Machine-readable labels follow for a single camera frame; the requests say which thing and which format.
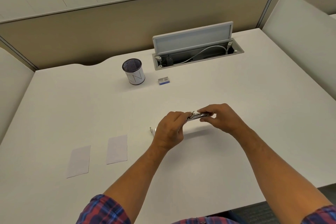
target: gray lid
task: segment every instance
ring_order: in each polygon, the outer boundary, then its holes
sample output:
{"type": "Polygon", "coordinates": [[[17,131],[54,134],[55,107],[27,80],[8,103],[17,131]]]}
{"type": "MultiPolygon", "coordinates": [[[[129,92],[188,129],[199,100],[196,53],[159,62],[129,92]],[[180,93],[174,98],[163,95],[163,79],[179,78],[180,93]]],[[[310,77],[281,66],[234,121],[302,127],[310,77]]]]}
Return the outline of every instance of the gray lid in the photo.
{"type": "Polygon", "coordinates": [[[220,44],[231,39],[233,21],[153,37],[157,55],[220,44]]]}

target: mesh pen cup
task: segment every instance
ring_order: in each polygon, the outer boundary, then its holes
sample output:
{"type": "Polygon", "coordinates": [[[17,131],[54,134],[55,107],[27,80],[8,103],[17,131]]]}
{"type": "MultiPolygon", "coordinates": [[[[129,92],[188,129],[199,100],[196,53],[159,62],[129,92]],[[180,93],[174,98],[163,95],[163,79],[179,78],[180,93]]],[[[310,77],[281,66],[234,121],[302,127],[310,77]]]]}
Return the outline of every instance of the mesh pen cup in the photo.
{"type": "Polygon", "coordinates": [[[139,59],[128,59],[123,63],[123,70],[128,77],[130,84],[138,85],[144,82],[145,74],[142,70],[142,63],[139,59]]]}

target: white paper sheet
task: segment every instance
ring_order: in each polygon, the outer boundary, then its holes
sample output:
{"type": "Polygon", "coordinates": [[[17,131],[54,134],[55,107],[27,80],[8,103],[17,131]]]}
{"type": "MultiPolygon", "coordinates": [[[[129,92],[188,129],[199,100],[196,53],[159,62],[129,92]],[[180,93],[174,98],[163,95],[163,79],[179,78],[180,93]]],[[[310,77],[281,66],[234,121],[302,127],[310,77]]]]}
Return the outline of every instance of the white paper sheet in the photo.
{"type": "Polygon", "coordinates": [[[71,152],[66,177],[74,177],[89,172],[91,145],[74,149],[71,152]]]}
{"type": "Polygon", "coordinates": [[[127,161],[127,135],[112,137],[107,143],[106,165],[127,161]]]}

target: person's left hand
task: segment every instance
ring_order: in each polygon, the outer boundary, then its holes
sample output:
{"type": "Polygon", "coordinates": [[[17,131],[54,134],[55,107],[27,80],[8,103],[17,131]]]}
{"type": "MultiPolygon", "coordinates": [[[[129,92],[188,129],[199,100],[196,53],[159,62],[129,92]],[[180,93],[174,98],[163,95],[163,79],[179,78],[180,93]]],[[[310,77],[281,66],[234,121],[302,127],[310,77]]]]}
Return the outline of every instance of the person's left hand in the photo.
{"type": "Polygon", "coordinates": [[[169,151],[182,142],[183,125],[191,112],[170,112],[158,124],[153,140],[153,145],[169,151]]]}

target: gray carpet floor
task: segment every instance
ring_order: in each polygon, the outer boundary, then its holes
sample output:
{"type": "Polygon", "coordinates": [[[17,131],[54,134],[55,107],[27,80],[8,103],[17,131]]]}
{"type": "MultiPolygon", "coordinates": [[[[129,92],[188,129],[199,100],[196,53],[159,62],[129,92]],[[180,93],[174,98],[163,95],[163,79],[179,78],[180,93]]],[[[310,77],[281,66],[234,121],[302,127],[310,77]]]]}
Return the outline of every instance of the gray carpet floor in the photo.
{"type": "MultiPolygon", "coordinates": [[[[319,188],[319,190],[336,205],[336,184],[319,188]]],[[[234,209],[233,212],[242,217],[248,224],[278,224],[267,202],[234,209]]]]}

